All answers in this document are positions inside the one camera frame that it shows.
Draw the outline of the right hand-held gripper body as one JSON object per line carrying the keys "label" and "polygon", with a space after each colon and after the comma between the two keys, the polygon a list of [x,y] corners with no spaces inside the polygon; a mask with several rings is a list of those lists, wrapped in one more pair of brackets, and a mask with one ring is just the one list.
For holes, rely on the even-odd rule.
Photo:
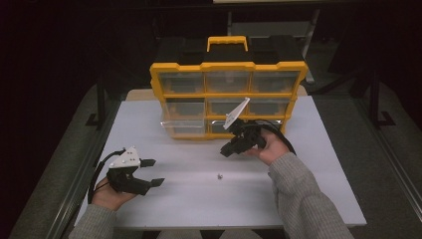
{"label": "right hand-held gripper body", "polygon": [[240,119],[240,114],[249,101],[249,98],[244,98],[239,105],[226,114],[223,128],[233,134],[229,142],[232,142],[234,145],[245,145],[249,149],[254,146],[264,148],[267,143],[261,136],[261,125],[257,124],[254,120]]}

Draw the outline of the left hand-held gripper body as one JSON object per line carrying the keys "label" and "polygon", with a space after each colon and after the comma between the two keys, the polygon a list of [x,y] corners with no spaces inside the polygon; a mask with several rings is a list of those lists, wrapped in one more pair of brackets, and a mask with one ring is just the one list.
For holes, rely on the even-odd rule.
{"label": "left hand-held gripper body", "polygon": [[106,178],[116,192],[145,195],[151,183],[135,178],[133,174],[141,167],[141,159],[134,146],[126,149],[108,166]]}

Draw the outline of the clear pulled-out drawer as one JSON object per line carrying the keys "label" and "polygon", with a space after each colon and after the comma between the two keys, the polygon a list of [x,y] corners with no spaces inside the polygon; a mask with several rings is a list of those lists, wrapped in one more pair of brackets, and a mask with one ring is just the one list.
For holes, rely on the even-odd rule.
{"label": "clear pulled-out drawer", "polygon": [[206,131],[204,115],[163,114],[161,126],[172,137],[199,137]]}

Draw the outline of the yellow black organizer cabinet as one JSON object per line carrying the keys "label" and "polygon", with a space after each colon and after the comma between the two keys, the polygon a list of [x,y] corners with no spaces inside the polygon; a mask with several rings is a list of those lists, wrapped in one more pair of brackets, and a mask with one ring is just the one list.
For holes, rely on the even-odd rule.
{"label": "yellow black organizer cabinet", "polygon": [[[296,41],[291,36],[280,35],[265,38],[245,36],[219,36],[208,39],[165,38],[161,41],[154,62],[150,67],[152,90],[160,101],[164,101],[158,75],[160,73],[186,72],[278,72],[298,71],[294,93],[295,103],[298,88],[305,79],[309,67]],[[217,139],[227,136],[174,137],[179,139]]]}

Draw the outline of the person's left hand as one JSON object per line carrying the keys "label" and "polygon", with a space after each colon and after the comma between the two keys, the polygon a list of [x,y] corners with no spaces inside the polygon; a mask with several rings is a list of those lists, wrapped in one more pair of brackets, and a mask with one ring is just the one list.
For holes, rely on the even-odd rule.
{"label": "person's left hand", "polygon": [[116,192],[108,183],[107,178],[103,178],[97,185],[92,199],[92,204],[117,211],[124,203],[136,197],[136,194],[126,192]]}

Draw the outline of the person's right hand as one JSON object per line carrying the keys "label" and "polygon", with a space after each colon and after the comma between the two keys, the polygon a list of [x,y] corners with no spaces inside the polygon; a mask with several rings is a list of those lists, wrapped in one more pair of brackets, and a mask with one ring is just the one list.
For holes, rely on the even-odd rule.
{"label": "person's right hand", "polygon": [[266,141],[264,148],[250,148],[245,154],[256,156],[267,165],[271,165],[275,160],[289,152],[288,147],[272,132],[262,129],[261,136]]}

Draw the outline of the set of clear plastic drawers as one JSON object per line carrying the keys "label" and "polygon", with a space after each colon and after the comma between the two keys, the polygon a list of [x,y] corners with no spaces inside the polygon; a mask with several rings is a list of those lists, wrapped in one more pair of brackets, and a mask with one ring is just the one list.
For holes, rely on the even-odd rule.
{"label": "set of clear plastic drawers", "polygon": [[204,115],[203,136],[227,136],[226,114],[249,98],[242,120],[274,124],[283,130],[295,104],[298,71],[160,73],[162,114]]}

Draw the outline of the black metal stand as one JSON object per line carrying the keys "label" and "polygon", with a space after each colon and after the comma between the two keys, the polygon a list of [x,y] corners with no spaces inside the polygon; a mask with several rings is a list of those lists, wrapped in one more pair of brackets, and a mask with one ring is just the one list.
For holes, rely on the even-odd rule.
{"label": "black metal stand", "polygon": [[86,125],[95,126],[100,129],[106,119],[106,90],[103,77],[99,77],[97,81],[97,112],[90,114]]}
{"label": "black metal stand", "polygon": [[369,119],[376,129],[382,126],[395,125],[394,120],[388,112],[379,110],[380,81],[376,71],[373,72],[370,83],[369,94]]}

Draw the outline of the aluminium rail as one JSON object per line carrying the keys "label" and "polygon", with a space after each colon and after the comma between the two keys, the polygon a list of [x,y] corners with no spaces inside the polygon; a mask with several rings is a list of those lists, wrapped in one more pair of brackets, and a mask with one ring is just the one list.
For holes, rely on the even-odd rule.
{"label": "aluminium rail", "polygon": [[422,194],[419,192],[407,171],[403,167],[398,155],[394,152],[392,146],[381,131],[383,126],[393,125],[393,119],[388,112],[382,112],[382,119],[378,119],[378,114],[375,114],[375,119],[371,118],[371,109],[368,108],[361,99],[354,99],[359,114],[364,118],[364,121],[369,128],[370,133],[374,136],[377,144],[385,154],[387,161],[391,167],[394,177],[397,180],[400,188],[406,196],[418,220],[422,222]]}
{"label": "aluminium rail", "polygon": [[62,239],[75,222],[119,106],[120,101],[106,101],[99,122],[99,104],[87,101],[77,109],[43,174],[50,218],[42,239]]}

